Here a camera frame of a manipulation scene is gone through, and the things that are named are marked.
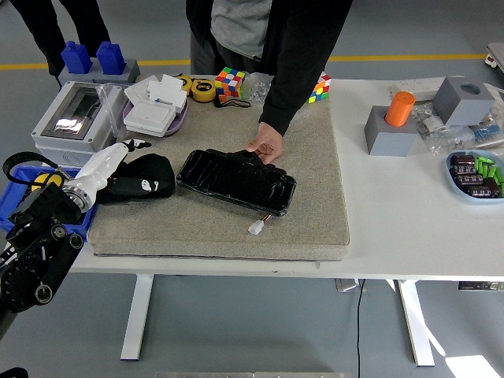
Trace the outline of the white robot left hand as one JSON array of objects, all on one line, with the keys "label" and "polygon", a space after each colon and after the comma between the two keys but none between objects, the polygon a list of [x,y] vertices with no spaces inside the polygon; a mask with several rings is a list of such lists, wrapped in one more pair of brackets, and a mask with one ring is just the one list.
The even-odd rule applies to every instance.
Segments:
[{"label": "white robot left hand", "polygon": [[108,146],[94,154],[76,177],[64,185],[64,188],[76,188],[88,198],[95,197],[98,191],[106,187],[108,179],[116,172],[129,152],[151,146],[151,143],[142,139],[127,139]]}]

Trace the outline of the person's left hand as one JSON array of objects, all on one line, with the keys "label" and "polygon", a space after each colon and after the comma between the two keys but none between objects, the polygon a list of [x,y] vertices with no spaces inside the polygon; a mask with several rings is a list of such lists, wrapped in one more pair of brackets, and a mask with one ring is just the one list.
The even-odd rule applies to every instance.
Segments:
[{"label": "person's left hand", "polygon": [[283,154],[283,136],[269,124],[261,122],[256,136],[245,150],[255,153],[263,164],[271,164]]}]

